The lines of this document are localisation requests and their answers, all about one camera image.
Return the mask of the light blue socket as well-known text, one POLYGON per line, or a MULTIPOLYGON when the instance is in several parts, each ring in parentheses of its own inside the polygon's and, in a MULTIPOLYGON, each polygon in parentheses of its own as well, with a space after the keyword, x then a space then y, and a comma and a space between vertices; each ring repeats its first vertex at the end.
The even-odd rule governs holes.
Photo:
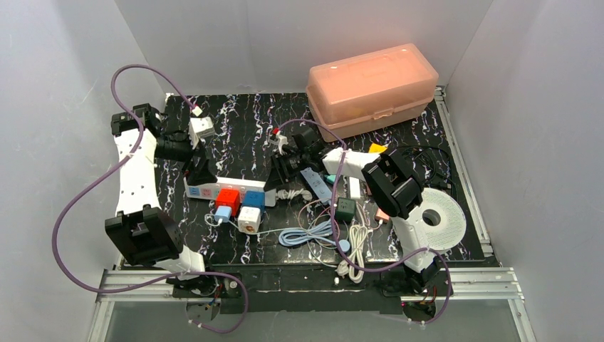
POLYGON ((310 167, 301 170, 300 174, 320 203, 331 205, 332 189, 327 186, 323 178, 310 167))

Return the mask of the yellow cube socket adapter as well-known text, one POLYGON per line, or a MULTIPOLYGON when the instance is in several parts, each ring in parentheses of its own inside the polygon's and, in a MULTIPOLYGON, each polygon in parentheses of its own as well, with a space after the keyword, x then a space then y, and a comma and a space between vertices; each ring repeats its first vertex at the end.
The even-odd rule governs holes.
POLYGON ((378 145, 376 143, 372 143, 368 149, 369 153, 383 153, 387 150, 387 146, 384 145, 378 145))

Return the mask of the pink translucent storage box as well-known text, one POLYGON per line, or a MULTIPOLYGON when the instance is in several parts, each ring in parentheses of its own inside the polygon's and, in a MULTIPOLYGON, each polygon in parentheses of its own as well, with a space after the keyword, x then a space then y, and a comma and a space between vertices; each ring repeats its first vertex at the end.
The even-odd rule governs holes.
POLYGON ((326 142, 413 120, 439 75, 412 43, 314 66, 306 95, 326 142))

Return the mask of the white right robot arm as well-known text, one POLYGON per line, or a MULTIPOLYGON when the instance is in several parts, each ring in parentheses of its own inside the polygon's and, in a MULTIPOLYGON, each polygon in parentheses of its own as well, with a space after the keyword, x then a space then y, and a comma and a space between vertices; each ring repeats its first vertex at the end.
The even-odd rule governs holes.
POLYGON ((424 186, 403 154, 395 148, 382 153, 357 152, 348 149, 345 143, 331 148, 310 128, 295 134, 293 141, 289 145, 278 128, 269 133, 269 142, 276 146, 276 151, 270 158, 264 190, 287 184, 307 168, 362 180, 395 228, 403 250, 400 263, 405 266, 406 283, 415 291, 425 288, 437 274, 434 260, 439 254, 429 247, 425 229, 414 227, 410 221, 411 214, 424 201, 424 186))

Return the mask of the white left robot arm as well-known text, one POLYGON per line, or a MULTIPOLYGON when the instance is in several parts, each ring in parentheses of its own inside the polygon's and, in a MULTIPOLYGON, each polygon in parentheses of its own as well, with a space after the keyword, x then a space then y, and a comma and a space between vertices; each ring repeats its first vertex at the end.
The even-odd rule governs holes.
POLYGON ((162 114, 150 104, 137 105, 133 115, 112 115, 110 127, 124 165, 119 170, 120 194, 115 216, 105 221, 105 232, 131 266, 156 266, 181 279, 205 270, 203 256, 184 243, 176 221, 159 202, 155 179, 157 159, 182 162, 186 181, 211 184, 202 139, 215 135, 213 122, 193 110, 187 130, 162 131, 162 114))

